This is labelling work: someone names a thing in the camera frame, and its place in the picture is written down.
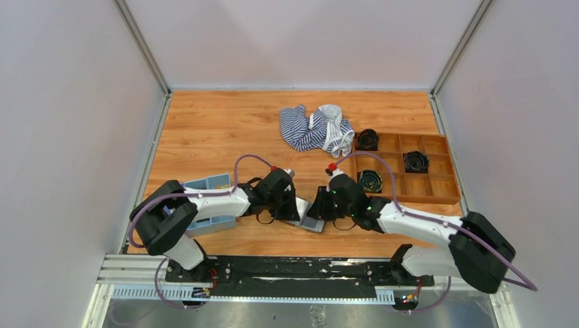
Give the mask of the brown leather card holder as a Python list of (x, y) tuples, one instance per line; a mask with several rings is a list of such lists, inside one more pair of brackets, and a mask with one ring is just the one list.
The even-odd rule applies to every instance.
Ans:
[(296, 198), (296, 206), (298, 214), (300, 215), (300, 221), (282, 221), (282, 223), (288, 224), (290, 226), (295, 226), (303, 230), (307, 230), (315, 233), (322, 233), (324, 228), (324, 221), (314, 219), (308, 216), (307, 212), (311, 209), (313, 202), (304, 200), (300, 197)]

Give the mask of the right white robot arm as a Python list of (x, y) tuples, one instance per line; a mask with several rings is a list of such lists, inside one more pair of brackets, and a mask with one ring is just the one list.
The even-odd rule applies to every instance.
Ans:
[(458, 277), (480, 292), (494, 294), (516, 255), (514, 247), (480, 213), (460, 217), (407, 208), (387, 197), (368, 196), (345, 174), (319, 187), (307, 216), (324, 221), (348, 217), (364, 230), (429, 243), (429, 247), (401, 246), (395, 253), (390, 276), (402, 286), (416, 277), (439, 275)]

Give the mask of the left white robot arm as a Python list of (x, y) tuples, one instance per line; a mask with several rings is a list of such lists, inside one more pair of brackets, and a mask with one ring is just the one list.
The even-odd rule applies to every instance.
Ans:
[(191, 223), (220, 216), (258, 216), (267, 211), (275, 220), (302, 220), (308, 203), (296, 197), (288, 169), (274, 168), (265, 178), (228, 189), (187, 189), (170, 180), (133, 209), (129, 237), (138, 234), (139, 247), (151, 256), (164, 255), (177, 262), (192, 282), (209, 273), (206, 255), (198, 242), (187, 237)]

